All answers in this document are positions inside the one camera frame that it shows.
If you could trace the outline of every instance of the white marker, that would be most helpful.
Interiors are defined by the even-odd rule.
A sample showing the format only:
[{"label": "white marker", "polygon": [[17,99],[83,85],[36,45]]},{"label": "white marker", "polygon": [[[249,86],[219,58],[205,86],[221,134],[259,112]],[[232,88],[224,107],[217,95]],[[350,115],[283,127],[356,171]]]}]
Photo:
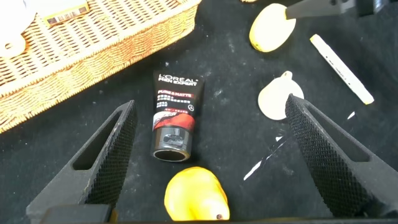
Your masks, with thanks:
[{"label": "white marker", "polygon": [[311,37],[311,43],[318,49],[322,57],[343,79],[348,87],[362,100],[365,105],[373,103],[373,96],[365,89],[361,81],[356,78],[354,73],[344,64],[337,54],[327,45],[322,38],[315,34]]}]

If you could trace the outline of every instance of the yellow fruit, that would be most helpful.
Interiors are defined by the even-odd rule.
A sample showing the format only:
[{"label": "yellow fruit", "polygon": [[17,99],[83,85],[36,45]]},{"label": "yellow fruit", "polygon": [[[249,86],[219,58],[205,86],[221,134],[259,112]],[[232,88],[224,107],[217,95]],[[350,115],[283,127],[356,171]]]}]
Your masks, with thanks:
[{"label": "yellow fruit", "polygon": [[263,9],[254,21],[249,38],[256,50],[270,52],[281,46],[296,25],[295,19],[286,19],[286,7],[271,4]]},{"label": "yellow fruit", "polygon": [[201,167],[185,169],[170,180],[164,205],[174,221],[229,220],[228,200],[220,182]]}]

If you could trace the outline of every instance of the wicker basket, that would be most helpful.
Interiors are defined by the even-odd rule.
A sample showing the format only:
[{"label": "wicker basket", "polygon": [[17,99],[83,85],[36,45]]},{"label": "wicker basket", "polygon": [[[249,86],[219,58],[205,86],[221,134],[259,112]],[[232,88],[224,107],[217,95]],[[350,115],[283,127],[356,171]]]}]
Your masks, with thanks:
[{"label": "wicker basket", "polygon": [[201,0],[88,0],[90,12],[48,28],[0,58],[0,133],[189,34]]}]

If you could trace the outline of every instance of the black table surface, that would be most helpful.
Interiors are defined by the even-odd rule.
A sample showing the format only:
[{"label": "black table surface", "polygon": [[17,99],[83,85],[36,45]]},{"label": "black table surface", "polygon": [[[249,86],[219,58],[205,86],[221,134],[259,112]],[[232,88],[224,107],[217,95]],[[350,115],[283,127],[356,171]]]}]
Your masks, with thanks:
[{"label": "black table surface", "polygon": [[[286,70],[308,101],[397,170],[398,4],[364,18],[298,19],[287,42],[264,54],[251,47],[248,34],[269,3],[203,0],[195,30],[186,38],[0,134],[0,222],[28,223],[29,202],[111,112],[131,99],[139,124],[117,205],[120,220],[170,220],[163,206],[165,187],[191,166],[206,167],[219,178],[232,220],[331,217],[292,139],[243,181],[271,154],[275,137],[289,131],[286,122],[266,118],[257,105],[260,90]],[[313,34],[349,66],[374,103],[364,105],[346,86],[309,41]],[[149,155],[154,70],[206,80],[188,162],[161,162]]]}]

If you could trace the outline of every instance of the barcode label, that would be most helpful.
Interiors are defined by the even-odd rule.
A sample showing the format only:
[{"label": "barcode label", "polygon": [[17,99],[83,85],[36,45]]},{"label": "barcode label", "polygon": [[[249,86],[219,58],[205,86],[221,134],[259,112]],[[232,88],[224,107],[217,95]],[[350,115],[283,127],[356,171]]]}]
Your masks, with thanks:
[{"label": "barcode label", "polygon": [[80,14],[82,14],[82,13],[84,13],[86,11],[87,11],[86,7],[81,7],[79,9],[75,9],[75,10],[67,12],[65,14],[62,14],[62,15],[59,15],[59,16],[55,16],[55,17],[53,17],[51,19],[47,19],[47,22],[49,22],[49,24],[55,24],[55,23],[58,23],[58,22],[63,22],[63,21],[66,21],[68,19],[71,19],[71,18],[73,18],[75,16],[79,16]]}]

